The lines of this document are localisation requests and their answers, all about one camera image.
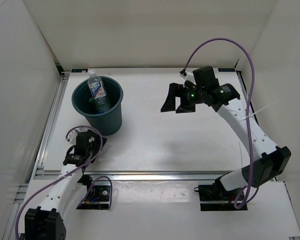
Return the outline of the green plastic bottle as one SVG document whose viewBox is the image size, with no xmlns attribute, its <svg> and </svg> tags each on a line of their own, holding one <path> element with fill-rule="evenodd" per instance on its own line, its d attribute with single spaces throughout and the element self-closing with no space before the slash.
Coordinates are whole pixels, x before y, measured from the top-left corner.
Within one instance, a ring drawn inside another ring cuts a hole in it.
<svg viewBox="0 0 300 240">
<path fill-rule="evenodd" d="M 94 103 L 95 103 L 95 100 L 91 97 L 91 98 L 89 99 L 89 103 L 94 104 Z"/>
</svg>

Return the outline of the white blue label bottle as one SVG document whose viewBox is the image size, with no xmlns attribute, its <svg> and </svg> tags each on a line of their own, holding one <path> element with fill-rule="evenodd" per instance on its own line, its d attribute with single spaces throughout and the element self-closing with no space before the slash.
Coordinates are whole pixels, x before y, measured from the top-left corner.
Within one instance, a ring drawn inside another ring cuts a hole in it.
<svg viewBox="0 0 300 240">
<path fill-rule="evenodd" d="M 111 103 L 108 98 L 102 78 L 96 75 L 94 70 L 89 70 L 87 73 L 89 75 L 87 84 L 97 112 L 99 114 L 107 112 L 111 109 Z"/>
</svg>

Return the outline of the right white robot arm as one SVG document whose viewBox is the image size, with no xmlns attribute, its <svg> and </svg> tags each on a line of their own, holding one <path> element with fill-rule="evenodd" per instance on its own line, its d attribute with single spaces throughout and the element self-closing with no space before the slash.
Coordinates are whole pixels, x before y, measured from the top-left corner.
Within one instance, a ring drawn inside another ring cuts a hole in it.
<svg viewBox="0 0 300 240">
<path fill-rule="evenodd" d="M 292 155 L 287 146 L 279 147 L 246 115 L 247 105 L 229 83 L 211 86 L 170 83 L 161 112 L 194 113 L 196 105 L 212 107 L 232 128 L 249 154 L 249 164 L 218 177 L 212 185 L 212 195 L 228 199 L 233 192 L 258 188 L 281 175 Z"/>
</svg>

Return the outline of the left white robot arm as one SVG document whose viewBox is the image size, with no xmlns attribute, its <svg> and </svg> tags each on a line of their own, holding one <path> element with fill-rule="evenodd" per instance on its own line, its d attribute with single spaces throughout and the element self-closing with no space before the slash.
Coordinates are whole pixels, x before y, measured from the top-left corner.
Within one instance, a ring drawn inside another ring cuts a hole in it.
<svg viewBox="0 0 300 240">
<path fill-rule="evenodd" d="M 26 206 L 34 197 L 51 188 L 36 208 L 29 208 L 24 215 L 24 237 L 26 240 L 64 240 L 67 235 L 64 223 L 66 204 L 70 201 L 76 184 L 77 194 L 90 200 L 95 194 L 91 178 L 84 175 L 88 165 L 94 162 L 107 138 L 92 131 L 80 132 L 75 144 L 66 152 L 58 178 L 34 193 L 23 204 Z"/>
</svg>

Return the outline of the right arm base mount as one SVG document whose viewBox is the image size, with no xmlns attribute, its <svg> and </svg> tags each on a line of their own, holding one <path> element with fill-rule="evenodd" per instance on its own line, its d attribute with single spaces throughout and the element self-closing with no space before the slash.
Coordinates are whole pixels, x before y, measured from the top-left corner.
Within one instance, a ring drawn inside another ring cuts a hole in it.
<svg viewBox="0 0 300 240">
<path fill-rule="evenodd" d="M 230 212 L 237 211 L 234 200 L 240 189 L 219 193 L 215 184 L 198 185 L 193 190 L 199 194 L 201 212 Z"/>
</svg>

